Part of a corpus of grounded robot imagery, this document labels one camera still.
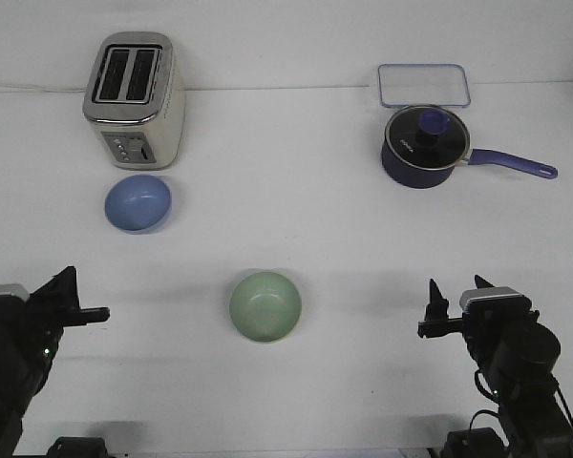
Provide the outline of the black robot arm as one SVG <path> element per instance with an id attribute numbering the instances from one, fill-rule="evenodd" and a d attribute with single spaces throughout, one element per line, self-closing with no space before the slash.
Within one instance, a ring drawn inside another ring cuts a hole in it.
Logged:
<path id="1" fill-rule="evenodd" d="M 65 267 L 34 292 L 0 284 L 0 457 L 12 457 L 32 398 L 48 381 L 67 327 L 104 323 L 107 307 L 80 307 L 77 274 Z"/>
<path id="2" fill-rule="evenodd" d="M 447 435 L 440 457 L 573 457 L 573 416 L 552 370 L 561 354 L 556 335 L 539 322 L 529 298 L 475 276 L 462 293 L 462 313 L 435 281 L 417 334 L 431 339 L 457 333 L 477 365 L 478 392 L 496 405 L 492 417 L 503 430 L 467 426 Z"/>

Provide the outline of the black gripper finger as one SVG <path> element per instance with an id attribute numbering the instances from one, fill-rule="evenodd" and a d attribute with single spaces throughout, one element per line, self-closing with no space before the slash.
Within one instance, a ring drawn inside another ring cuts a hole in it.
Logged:
<path id="1" fill-rule="evenodd" d="M 38 310 L 79 310 L 75 267 L 65 267 L 50 281 L 32 292 L 29 303 Z"/>
<path id="2" fill-rule="evenodd" d="M 429 303 L 426 305 L 426 322 L 444 322 L 449 319 L 449 301 L 445 299 L 434 279 L 429 280 Z"/>
<path id="3" fill-rule="evenodd" d="M 474 282 L 477 289 L 494 288 L 494 285 L 480 275 L 474 275 Z"/>

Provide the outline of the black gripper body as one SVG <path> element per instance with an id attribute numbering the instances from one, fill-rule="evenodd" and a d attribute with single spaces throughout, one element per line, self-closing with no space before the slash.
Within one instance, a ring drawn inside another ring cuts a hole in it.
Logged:
<path id="1" fill-rule="evenodd" d="M 9 300 L 9 362 L 51 362 L 66 327 L 104 323 L 109 318 L 108 307 L 81 308 Z"/>
<path id="2" fill-rule="evenodd" d="M 499 339 L 508 323 L 536 323 L 540 311 L 529 311 L 523 316 L 475 320 L 471 315 L 461 318 L 425 320 L 418 323 L 417 335 L 420 338 L 438 338 L 448 334 L 461 334 L 467 351 L 478 366 L 484 365 L 494 355 Z"/>

